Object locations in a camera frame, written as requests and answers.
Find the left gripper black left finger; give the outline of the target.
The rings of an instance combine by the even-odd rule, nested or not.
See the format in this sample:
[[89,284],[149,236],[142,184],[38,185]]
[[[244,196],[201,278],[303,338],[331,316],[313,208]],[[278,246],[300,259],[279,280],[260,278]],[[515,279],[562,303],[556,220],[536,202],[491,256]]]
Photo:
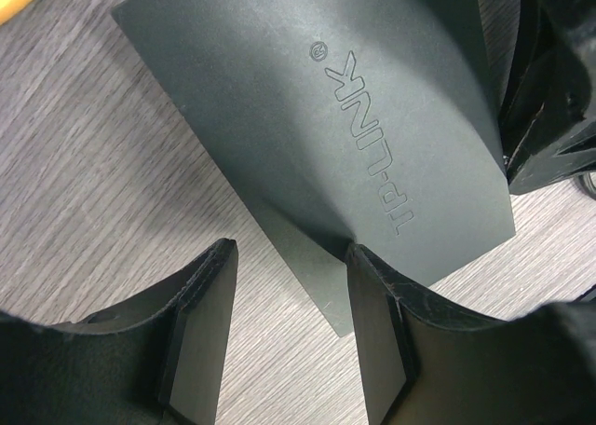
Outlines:
[[166,279],[80,322],[1,316],[5,424],[211,424],[237,285],[221,239]]

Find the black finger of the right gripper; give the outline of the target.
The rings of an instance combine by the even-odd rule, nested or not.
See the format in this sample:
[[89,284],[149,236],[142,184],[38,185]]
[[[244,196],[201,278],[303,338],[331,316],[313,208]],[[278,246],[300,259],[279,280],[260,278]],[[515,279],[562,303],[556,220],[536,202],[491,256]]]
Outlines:
[[508,189],[522,195],[595,170],[595,97],[574,116],[564,95],[564,49],[538,0],[521,0],[498,117]]

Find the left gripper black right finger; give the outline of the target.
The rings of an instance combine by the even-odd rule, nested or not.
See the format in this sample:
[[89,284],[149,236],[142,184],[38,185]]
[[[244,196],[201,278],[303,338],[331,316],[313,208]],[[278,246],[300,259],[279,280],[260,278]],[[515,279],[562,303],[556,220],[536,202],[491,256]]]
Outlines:
[[347,282],[371,424],[591,424],[595,294],[512,321],[465,308],[352,244]]

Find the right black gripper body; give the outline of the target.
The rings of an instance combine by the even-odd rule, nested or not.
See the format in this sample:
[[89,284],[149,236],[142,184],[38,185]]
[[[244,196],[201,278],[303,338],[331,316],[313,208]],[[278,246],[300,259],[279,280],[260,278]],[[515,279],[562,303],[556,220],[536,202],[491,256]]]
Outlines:
[[564,95],[583,117],[595,97],[595,0],[538,0],[564,49]]

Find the black network switch box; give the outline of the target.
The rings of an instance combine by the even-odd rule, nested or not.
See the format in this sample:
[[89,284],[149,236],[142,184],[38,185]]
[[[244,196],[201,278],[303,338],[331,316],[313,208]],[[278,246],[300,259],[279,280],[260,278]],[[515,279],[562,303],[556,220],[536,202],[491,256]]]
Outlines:
[[339,336],[515,233],[478,0],[126,0],[115,22]]

